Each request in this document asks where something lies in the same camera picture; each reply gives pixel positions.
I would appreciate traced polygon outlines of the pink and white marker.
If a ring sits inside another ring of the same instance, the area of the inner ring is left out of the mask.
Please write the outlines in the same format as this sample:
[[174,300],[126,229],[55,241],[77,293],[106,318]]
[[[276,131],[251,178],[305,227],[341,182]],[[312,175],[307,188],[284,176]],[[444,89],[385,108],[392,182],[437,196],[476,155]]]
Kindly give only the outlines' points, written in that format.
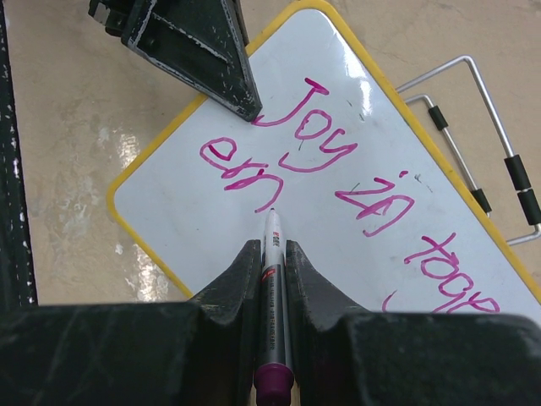
[[289,405],[294,383],[286,285],[286,240],[270,209],[265,221],[260,275],[259,349],[254,387],[258,405]]

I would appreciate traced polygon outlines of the yellow framed whiteboard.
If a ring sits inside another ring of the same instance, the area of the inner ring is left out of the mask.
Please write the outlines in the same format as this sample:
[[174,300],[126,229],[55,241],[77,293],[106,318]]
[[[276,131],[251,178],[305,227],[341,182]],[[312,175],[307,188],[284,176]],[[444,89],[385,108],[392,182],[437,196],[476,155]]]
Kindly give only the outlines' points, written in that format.
[[249,52],[258,117],[195,99],[107,194],[186,294],[276,211],[285,237],[368,310],[539,319],[539,287],[329,3],[291,3]]

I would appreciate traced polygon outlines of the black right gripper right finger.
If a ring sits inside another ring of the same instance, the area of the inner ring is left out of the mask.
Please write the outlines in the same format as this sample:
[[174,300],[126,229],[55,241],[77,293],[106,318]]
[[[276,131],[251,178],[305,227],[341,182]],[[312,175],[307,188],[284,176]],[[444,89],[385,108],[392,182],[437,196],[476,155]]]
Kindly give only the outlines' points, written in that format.
[[287,298],[302,405],[379,405],[373,363],[377,315],[347,297],[287,241]]

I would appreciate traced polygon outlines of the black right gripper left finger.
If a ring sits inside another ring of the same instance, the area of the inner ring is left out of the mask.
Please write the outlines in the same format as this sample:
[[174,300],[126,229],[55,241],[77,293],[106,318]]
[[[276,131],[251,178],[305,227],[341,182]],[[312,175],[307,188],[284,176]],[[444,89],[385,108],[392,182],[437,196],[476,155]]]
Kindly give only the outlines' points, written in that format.
[[247,241],[232,264],[183,305],[190,313],[180,405],[249,403],[259,325],[260,260],[260,241]]

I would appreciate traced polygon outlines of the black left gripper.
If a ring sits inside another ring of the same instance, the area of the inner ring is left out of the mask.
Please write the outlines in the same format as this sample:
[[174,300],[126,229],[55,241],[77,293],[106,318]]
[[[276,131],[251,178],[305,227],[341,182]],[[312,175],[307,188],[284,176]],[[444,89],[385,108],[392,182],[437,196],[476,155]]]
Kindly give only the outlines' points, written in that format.
[[262,110],[240,0],[90,0],[130,51],[251,122]]

